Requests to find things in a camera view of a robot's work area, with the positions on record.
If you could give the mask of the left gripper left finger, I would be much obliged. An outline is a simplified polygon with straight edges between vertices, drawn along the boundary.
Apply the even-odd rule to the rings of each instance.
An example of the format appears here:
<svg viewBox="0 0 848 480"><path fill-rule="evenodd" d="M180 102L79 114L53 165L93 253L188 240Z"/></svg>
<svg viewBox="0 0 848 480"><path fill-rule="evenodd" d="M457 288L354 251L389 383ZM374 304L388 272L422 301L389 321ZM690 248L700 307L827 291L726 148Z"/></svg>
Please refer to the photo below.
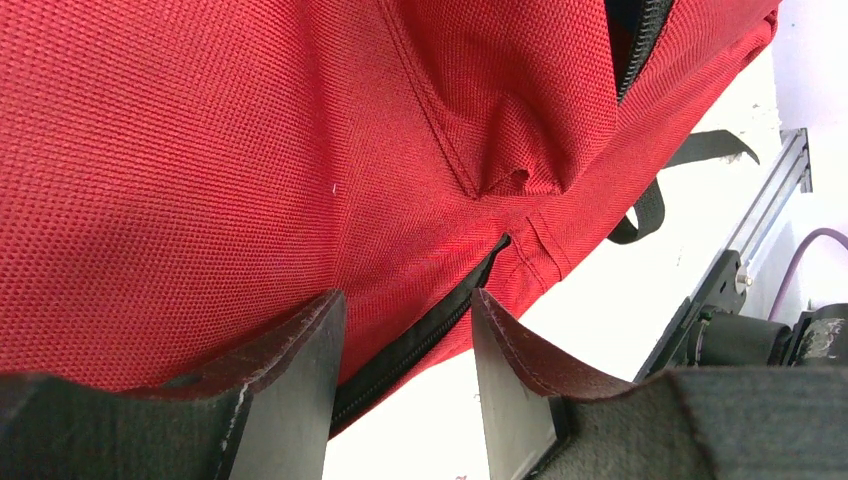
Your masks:
<svg viewBox="0 0 848 480"><path fill-rule="evenodd" d="M346 302L328 291L273 329L155 387L112 393L1 378L5 479L318 479Z"/></svg>

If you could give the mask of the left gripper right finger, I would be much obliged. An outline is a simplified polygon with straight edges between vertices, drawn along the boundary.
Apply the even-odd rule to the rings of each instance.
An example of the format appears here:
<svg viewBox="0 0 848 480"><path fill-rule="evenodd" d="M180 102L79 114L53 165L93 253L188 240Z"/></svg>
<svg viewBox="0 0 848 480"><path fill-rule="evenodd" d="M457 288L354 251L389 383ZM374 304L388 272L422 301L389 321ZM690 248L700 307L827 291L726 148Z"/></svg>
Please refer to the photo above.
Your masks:
<svg viewBox="0 0 848 480"><path fill-rule="evenodd" d="M472 336L494 479L843 479L843 367L709 367L633 384L521 325L489 292Z"/></svg>

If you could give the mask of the red backpack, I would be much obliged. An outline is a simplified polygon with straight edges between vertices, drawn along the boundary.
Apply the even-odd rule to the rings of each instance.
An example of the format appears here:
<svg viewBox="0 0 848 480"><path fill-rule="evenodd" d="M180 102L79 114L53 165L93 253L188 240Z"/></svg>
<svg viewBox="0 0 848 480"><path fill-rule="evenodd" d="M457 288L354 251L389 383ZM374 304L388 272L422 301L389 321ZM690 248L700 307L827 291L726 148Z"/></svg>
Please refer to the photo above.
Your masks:
<svg viewBox="0 0 848 480"><path fill-rule="evenodd" d="M5 1L1 368L169 380L337 288L333 428L525 312L774 1Z"/></svg>

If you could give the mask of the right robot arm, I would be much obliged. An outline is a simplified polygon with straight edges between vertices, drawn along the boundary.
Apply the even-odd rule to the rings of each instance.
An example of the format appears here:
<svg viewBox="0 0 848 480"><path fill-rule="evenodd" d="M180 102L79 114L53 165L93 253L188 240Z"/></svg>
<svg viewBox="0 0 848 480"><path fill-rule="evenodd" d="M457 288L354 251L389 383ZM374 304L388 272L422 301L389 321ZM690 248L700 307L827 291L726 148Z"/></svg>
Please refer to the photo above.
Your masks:
<svg viewBox="0 0 848 480"><path fill-rule="evenodd" d="M845 367L847 305L804 311L792 327L710 311L690 330L685 361L691 366Z"/></svg>

